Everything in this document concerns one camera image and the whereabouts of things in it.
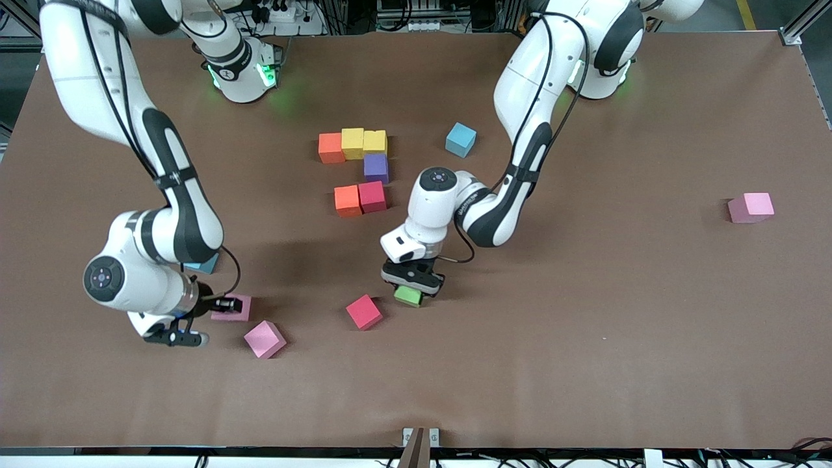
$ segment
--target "red cube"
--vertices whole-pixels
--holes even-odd
[[[382,212],[387,209],[384,200],[384,185],[381,181],[359,184],[359,198],[361,211],[365,213]]]
[[[361,331],[369,329],[384,318],[381,316],[378,307],[373,303],[373,300],[366,294],[348,305],[347,312]]]

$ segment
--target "purple cube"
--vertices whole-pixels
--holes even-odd
[[[381,181],[383,184],[390,183],[387,173],[387,156],[384,154],[364,155],[364,179],[367,182]]]

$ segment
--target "blue cube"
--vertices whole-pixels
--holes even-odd
[[[210,275],[214,272],[214,267],[216,266],[216,259],[220,258],[220,253],[217,252],[205,263],[185,263],[185,268],[188,270],[194,271],[202,271],[206,275]]]
[[[445,149],[459,157],[466,157],[476,139],[477,133],[474,130],[457,122],[445,139]]]

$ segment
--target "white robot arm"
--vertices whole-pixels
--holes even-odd
[[[207,31],[213,22],[193,27]],[[239,304],[213,295],[171,264],[208,261],[222,246],[223,229],[173,122],[141,85],[128,39],[128,31],[165,34],[183,24],[179,0],[50,0],[41,10],[44,50],[67,115],[90,133],[131,148],[167,200],[165,207],[116,217],[103,250],[87,265],[84,288],[93,301],[127,312],[145,341],[201,346],[207,336],[191,330],[193,318]],[[194,39],[203,52],[229,51],[206,56],[236,70],[222,88],[229,99],[250,100],[268,89],[235,27]],[[246,77],[257,77],[260,85],[251,86]],[[187,320],[183,330],[180,319]]]
[[[660,5],[651,7],[654,2]],[[444,167],[422,171],[411,192],[404,224],[381,237],[388,256],[382,278],[435,296],[444,277],[433,272],[433,264],[452,220],[477,246],[505,243],[565,122],[564,118],[552,131],[552,111],[563,89],[574,86],[577,90],[567,115],[579,95],[611,95],[623,82],[641,43],[646,11],[654,17],[684,19],[701,3],[566,0],[549,2],[545,11],[534,13],[537,23],[509,59],[494,90],[494,107],[512,142],[503,177],[489,189],[466,171]],[[578,74],[581,80],[575,83]]]

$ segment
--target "green cube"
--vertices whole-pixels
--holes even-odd
[[[396,301],[407,304],[408,306],[419,307],[422,305],[422,292],[416,291],[412,287],[397,287],[393,297]]]

